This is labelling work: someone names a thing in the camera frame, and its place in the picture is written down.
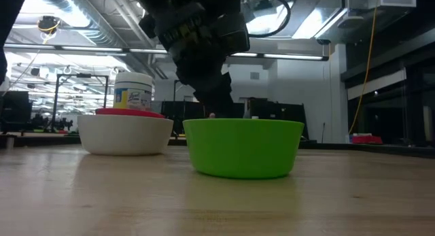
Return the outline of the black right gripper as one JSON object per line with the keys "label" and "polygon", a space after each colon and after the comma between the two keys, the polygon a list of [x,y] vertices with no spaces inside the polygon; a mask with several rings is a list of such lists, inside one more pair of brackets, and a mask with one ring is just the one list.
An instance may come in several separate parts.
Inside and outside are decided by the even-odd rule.
{"label": "black right gripper", "polygon": [[[146,15],[139,26],[158,38],[176,65],[177,77],[194,89],[210,110],[218,87],[218,71],[231,54],[250,49],[241,0],[137,0]],[[226,72],[217,89],[216,110],[232,118],[231,77]]]}

